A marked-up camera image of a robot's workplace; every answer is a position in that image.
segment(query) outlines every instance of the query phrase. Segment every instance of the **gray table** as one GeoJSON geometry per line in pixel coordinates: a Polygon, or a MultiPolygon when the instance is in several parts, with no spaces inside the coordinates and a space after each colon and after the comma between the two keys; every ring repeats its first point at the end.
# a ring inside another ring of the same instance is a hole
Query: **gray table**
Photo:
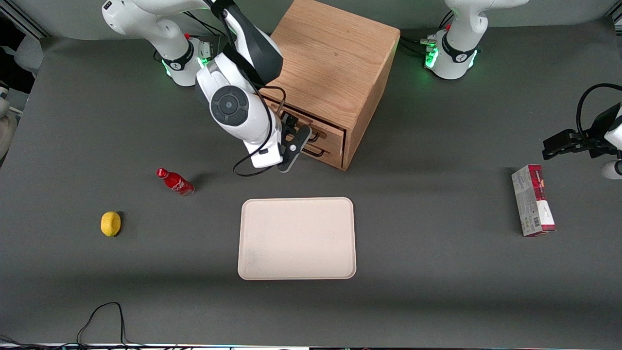
{"type": "MultiPolygon", "coordinates": [[[[301,157],[243,179],[241,142],[147,42],[49,42],[0,171],[2,333],[70,341],[116,300],[139,342],[622,347],[622,183],[587,154],[544,163],[559,230],[529,239],[509,177],[573,128],[587,87],[619,80],[613,26],[494,28],[483,47],[456,82],[400,49],[349,171],[301,157]],[[162,166],[199,191],[171,193],[162,166]],[[354,278],[240,279],[242,203],[307,196],[355,203],[354,278]],[[108,210],[125,216],[115,239],[99,231],[108,210]]],[[[594,93],[585,123],[619,100],[594,93]]],[[[116,342],[116,310],[85,340],[116,342]]]]}

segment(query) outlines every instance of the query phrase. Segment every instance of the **bottle cap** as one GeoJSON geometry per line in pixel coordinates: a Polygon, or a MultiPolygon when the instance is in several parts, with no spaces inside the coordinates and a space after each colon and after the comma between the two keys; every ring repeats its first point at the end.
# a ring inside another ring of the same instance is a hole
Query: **bottle cap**
{"type": "Polygon", "coordinates": [[[169,172],[164,168],[160,168],[157,170],[156,174],[157,174],[157,177],[164,179],[169,175],[169,172]]]}

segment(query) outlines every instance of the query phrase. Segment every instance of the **beige tray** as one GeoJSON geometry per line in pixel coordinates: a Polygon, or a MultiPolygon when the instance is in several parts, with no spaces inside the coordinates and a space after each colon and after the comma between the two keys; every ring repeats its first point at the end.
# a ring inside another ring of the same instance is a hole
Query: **beige tray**
{"type": "Polygon", "coordinates": [[[241,278],[329,280],[355,273],[354,207],[348,198],[250,199],[242,206],[241,278]]]}

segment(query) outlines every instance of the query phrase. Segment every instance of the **green led light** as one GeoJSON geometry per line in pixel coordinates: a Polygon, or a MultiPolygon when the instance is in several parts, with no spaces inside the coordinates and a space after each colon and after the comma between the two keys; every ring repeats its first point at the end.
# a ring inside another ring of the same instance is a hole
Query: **green led light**
{"type": "Polygon", "coordinates": [[[439,50],[434,48],[434,50],[428,52],[427,57],[425,58],[425,65],[428,68],[434,67],[434,63],[436,63],[436,58],[439,56],[439,50]]]}
{"type": "Polygon", "coordinates": [[[197,57],[197,62],[201,66],[201,68],[205,68],[207,63],[209,63],[209,59],[202,59],[201,57],[197,57]]]}
{"type": "Polygon", "coordinates": [[[475,63],[475,56],[477,56],[477,50],[473,53],[473,58],[471,59],[471,63],[468,64],[468,67],[471,68],[473,63],[475,63]]]}
{"type": "Polygon", "coordinates": [[[170,76],[169,66],[167,66],[166,63],[164,63],[164,60],[162,60],[162,65],[166,69],[166,75],[170,76]]]}

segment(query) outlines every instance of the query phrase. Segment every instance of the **drawer handle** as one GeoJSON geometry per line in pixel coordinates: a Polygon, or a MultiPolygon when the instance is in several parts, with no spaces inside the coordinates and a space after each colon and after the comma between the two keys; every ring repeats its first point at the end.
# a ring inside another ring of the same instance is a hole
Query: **drawer handle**
{"type": "Polygon", "coordinates": [[[316,142],[318,139],[320,138],[320,133],[315,133],[315,136],[313,138],[310,138],[307,143],[314,143],[316,142]]]}
{"type": "Polygon", "coordinates": [[[322,151],[321,151],[321,152],[319,152],[319,153],[313,153],[313,152],[309,151],[309,150],[308,150],[308,149],[306,149],[306,148],[303,148],[303,149],[302,149],[302,151],[303,151],[304,153],[307,153],[308,155],[310,155],[310,156],[314,156],[314,157],[316,157],[316,158],[319,158],[319,157],[323,156],[323,155],[324,155],[324,152],[326,152],[326,151],[322,150],[322,151]]]}

